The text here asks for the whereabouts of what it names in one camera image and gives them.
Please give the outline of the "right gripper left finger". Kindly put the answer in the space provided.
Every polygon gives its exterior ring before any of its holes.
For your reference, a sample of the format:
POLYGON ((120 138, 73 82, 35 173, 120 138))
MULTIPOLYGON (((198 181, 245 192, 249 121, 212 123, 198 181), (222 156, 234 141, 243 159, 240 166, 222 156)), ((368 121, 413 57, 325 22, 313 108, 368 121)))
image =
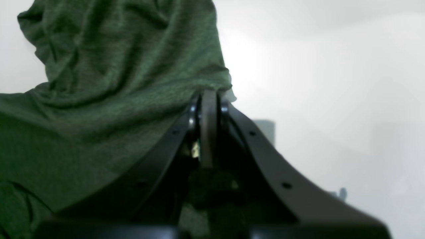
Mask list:
POLYGON ((191 170, 214 167, 218 132, 218 95, 206 90, 161 140, 111 184, 41 223, 36 239, 186 239, 175 226, 135 224, 146 208, 176 195, 191 170))

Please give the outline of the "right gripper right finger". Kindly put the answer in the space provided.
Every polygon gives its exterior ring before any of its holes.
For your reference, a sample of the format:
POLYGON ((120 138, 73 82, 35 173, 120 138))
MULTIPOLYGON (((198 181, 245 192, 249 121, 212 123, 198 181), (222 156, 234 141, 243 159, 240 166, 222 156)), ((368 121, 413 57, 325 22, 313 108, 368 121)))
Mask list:
POLYGON ((390 239, 381 221, 320 189, 217 97, 220 167, 236 175, 249 239, 390 239))

